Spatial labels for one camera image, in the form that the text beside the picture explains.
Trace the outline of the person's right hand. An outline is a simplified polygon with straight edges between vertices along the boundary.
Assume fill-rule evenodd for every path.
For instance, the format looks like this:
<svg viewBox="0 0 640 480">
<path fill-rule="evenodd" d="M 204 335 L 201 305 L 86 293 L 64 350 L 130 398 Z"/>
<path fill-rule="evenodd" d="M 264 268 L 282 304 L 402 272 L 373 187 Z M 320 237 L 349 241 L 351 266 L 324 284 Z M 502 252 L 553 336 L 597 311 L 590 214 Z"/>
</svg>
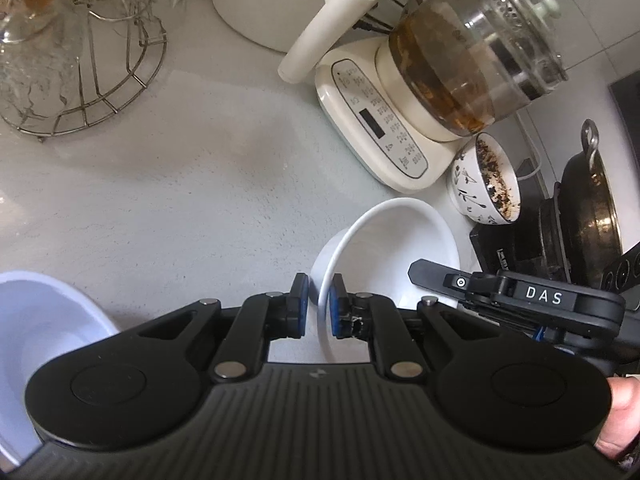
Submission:
<svg viewBox="0 0 640 480">
<path fill-rule="evenodd" d="M 623 457 L 639 434 L 639 378 L 608 378 L 612 404 L 596 441 L 596 448 L 611 460 Z"/>
</svg>

